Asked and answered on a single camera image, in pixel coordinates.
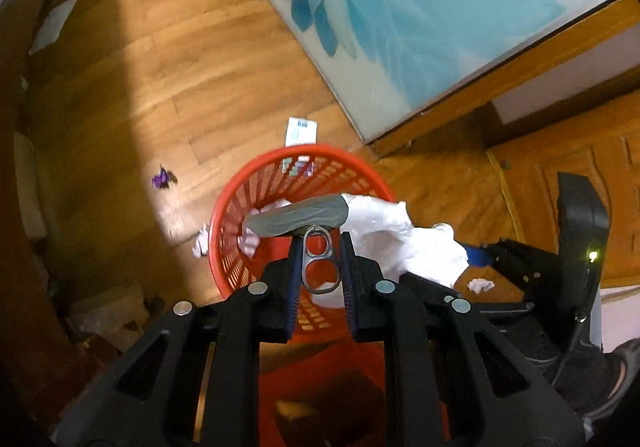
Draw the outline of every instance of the wooden floor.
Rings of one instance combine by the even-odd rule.
[[[283,146],[289,116],[317,120],[319,142],[361,147],[267,0],[78,0],[29,65],[46,263],[71,300],[129,283],[169,302],[217,300],[191,247],[228,179]],[[446,221],[480,243],[514,231],[473,125],[373,161],[415,224]],[[178,179],[169,190],[152,189],[160,164]],[[489,293],[517,297],[508,283]]]

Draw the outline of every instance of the red container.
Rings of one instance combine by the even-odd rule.
[[[253,258],[238,249],[242,221],[252,208],[262,208],[279,199],[292,203],[324,194],[362,194],[394,201],[382,178],[357,157],[328,145],[284,147],[251,160],[220,193],[211,218],[209,264],[216,285],[225,299],[234,290],[260,279],[268,262],[287,257],[290,237],[262,238]],[[335,279],[325,272],[324,261],[316,262],[309,280]],[[315,306],[303,288],[300,294],[295,342],[322,343],[346,334],[344,309]]]

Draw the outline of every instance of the wooden door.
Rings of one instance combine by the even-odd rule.
[[[640,90],[490,150],[526,243],[558,251],[559,171],[588,176],[611,219],[603,286],[640,284]]]

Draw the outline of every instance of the basket rim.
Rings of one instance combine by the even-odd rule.
[[[215,281],[218,290],[220,290],[220,295],[222,295],[223,299],[229,297],[234,290],[231,288],[222,271],[222,268],[220,267],[217,252],[217,243],[220,239],[221,234],[220,225],[216,225],[214,224],[214,222],[220,221],[222,219],[225,213],[226,206],[231,200],[231,196],[236,193],[242,183],[244,183],[244,181],[246,181],[247,178],[249,178],[254,172],[262,169],[273,161],[289,158],[293,155],[326,156],[339,160],[345,165],[352,166],[354,169],[366,170],[368,179],[375,184],[376,190],[382,192],[383,197],[381,196],[381,199],[389,202],[396,201],[396,198],[393,195],[391,189],[386,185],[386,182],[383,180],[382,176],[380,176],[380,174],[378,174],[378,172],[376,172],[372,166],[366,163],[363,159],[360,159],[347,151],[344,151],[337,147],[333,147],[331,145],[321,143],[291,145],[289,147],[280,147],[278,149],[274,149],[255,157],[254,159],[243,165],[240,170],[236,172],[236,174],[234,174],[233,177],[226,183],[222,191],[220,191],[211,215],[209,230],[209,254],[207,255],[207,258],[209,259],[209,267],[213,275],[213,280]]]

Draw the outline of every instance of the metal screw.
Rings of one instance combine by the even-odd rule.
[[[396,285],[386,279],[376,283],[376,290],[379,293],[391,293],[396,289]]]
[[[180,301],[174,304],[174,313],[176,315],[187,315],[191,310],[193,310],[193,304],[189,301]]]
[[[451,307],[458,313],[467,313],[471,309],[471,303],[466,299],[453,299]]]
[[[251,283],[249,285],[249,293],[251,295],[262,295],[267,291],[269,287],[267,283],[263,283],[262,281],[256,281],[255,283]]]

